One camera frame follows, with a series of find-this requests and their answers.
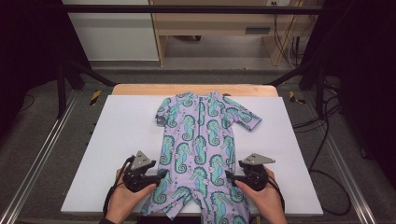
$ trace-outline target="black metal frame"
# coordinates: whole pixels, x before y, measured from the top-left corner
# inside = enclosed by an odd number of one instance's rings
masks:
[[[353,2],[347,7],[326,8],[326,7],[242,7],[242,6],[125,6],[125,5],[42,5],[37,7],[37,10],[56,11],[62,13],[199,13],[199,14],[291,14],[291,15],[323,15],[326,13],[342,13],[344,16],[350,10]],[[302,90],[307,90],[312,87],[315,81],[318,82],[317,97],[323,94],[323,72],[319,71],[320,65],[323,63],[324,54],[328,50],[327,46],[332,37],[333,31],[336,29],[342,19],[336,22],[335,26],[326,39],[322,41],[320,47],[316,50],[311,60],[303,63],[296,69],[288,72],[283,77],[263,85],[278,86],[286,80],[297,75],[303,75],[300,82]],[[75,69],[81,73],[87,74],[107,86],[115,86],[110,80],[101,77],[99,74],[93,72],[91,68],[86,68],[76,62],[59,62],[58,69],[58,94],[59,94],[59,114],[58,118],[62,116],[66,108],[64,78],[70,82],[73,89],[82,90],[84,83],[81,77],[76,77],[73,73],[65,72],[68,69]],[[317,111],[322,117],[322,99],[317,100]]]

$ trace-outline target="gray carpet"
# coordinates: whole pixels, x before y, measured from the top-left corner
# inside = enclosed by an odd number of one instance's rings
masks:
[[[266,76],[255,71],[244,70],[194,71],[190,74],[186,74],[185,71],[146,71],[143,74],[141,71],[139,73],[138,70],[135,70],[111,71],[106,74],[111,80],[122,83],[250,84],[266,83],[279,75],[280,73],[277,71],[268,72],[268,76]],[[90,133],[94,131],[94,124],[99,119],[106,96],[112,90],[102,84],[93,82],[88,77],[84,77],[84,79],[88,83],[78,97],[77,104],[66,122],[61,136],[20,212],[19,218],[23,218],[23,220],[20,219],[21,223],[44,223],[40,222],[43,219],[46,219],[49,223],[56,223],[53,220],[63,220],[59,223],[69,223],[68,221],[97,221],[100,219],[100,217],[74,217],[60,212],[64,202],[64,192],[73,181],[87,143],[90,141]],[[298,104],[290,101],[290,91],[294,91],[296,98],[301,100],[304,99],[305,95],[313,94],[312,92],[303,94],[296,83],[296,81],[291,80],[277,87],[279,95],[284,98],[292,124],[308,121],[314,116],[308,104]],[[92,95],[96,90],[101,90],[102,93],[96,105],[90,105]],[[12,200],[12,196],[50,132],[57,114],[57,94],[54,82],[34,88],[29,91],[29,94],[35,97],[35,101],[17,116],[13,129],[0,142],[1,211],[4,211]],[[27,105],[31,101],[30,96],[26,97]],[[308,130],[310,127],[296,131]],[[330,131],[336,145],[341,149],[347,165],[355,176],[365,200],[372,209],[377,223],[396,223],[395,190],[383,176],[375,161],[361,157],[359,144],[342,114],[335,113],[330,117]],[[313,129],[305,133],[296,133],[296,137],[308,166],[318,150],[322,134],[318,129]],[[326,172],[340,181],[330,159],[327,146],[321,151],[315,169]],[[345,210],[347,198],[334,182],[320,174],[313,173],[311,177],[322,206],[336,212]],[[361,223],[353,207],[349,213],[341,217],[325,212],[324,216],[321,217],[288,217],[288,220],[289,223]]]

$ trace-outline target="floor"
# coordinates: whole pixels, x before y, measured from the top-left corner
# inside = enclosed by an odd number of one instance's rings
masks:
[[[174,36],[169,39],[168,50],[163,66],[157,63],[99,63],[92,62],[94,69],[115,82],[122,83],[246,83],[263,84],[288,73],[292,66],[282,61],[280,66],[272,66],[268,52],[259,37],[241,38],[236,36],[214,37],[203,36],[196,41],[193,36]],[[101,108],[106,95],[112,88],[106,87],[96,80],[83,75],[86,85],[83,91],[67,93],[70,98],[76,95],[76,105],[56,140],[51,145],[50,153],[43,154],[49,133],[57,119],[57,88],[55,82],[31,89],[26,95],[25,105],[14,120],[9,133],[0,140],[0,211],[4,217],[12,204],[13,197],[18,195],[19,187],[26,186],[23,179],[31,180],[27,185],[27,194],[21,197],[13,210],[17,223],[94,223],[98,217],[73,217],[62,214],[60,207],[64,195],[76,173],[84,150],[90,141],[94,125],[100,117]],[[338,85],[336,78],[327,77],[333,85]],[[312,106],[315,94],[313,91],[300,91],[300,77],[294,77],[276,87],[279,96],[283,97],[285,106],[293,125],[312,119],[315,113]],[[89,105],[92,94],[101,90],[101,97],[96,105]],[[290,92],[295,99],[290,99]],[[334,92],[326,91],[330,98]],[[330,107],[337,108],[337,102]],[[364,159],[359,152],[359,143],[348,127],[347,120],[339,111],[330,117],[330,137],[320,152],[315,168],[325,171],[341,186],[350,189],[340,176],[340,168],[336,164],[334,149],[340,152],[342,159],[353,177],[352,183],[357,184],[358,195],[363,201],[352,198],[351,210],[342,216],[332,214],[343,213],[347,209],[347,197],[343,188],[320,173],[312,173],[311,177],[318,191],[322,206],[330,210],[323,217],[288,217],[289,223],[396,223],[396,193],[394,188],[382,175],[375,161]],[[314,159],[318,146],[323,139],[323,126],[313,123],[303,129],[296,129],[296,138],[307,166]],[[43,154],[41,165],[35,166],[37,155]],[[38,174],[31,168],[38,168]],[[369,210],[364,215],[373,215],[373,219],[364,220],[360,217],[359,208],[366,204]]]

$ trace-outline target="seahorse print swimsuit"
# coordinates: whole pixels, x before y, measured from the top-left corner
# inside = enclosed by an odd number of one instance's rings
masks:
[[[164,127],[159,172],[168,170],[142,208],[143,215],[164,212],[172,220],[193,199],[202,223],[248,223],[245,195],[225,170],[235,168],[233,123],[251,131],[261,118],[216,91],[166,98],[156,114]]]

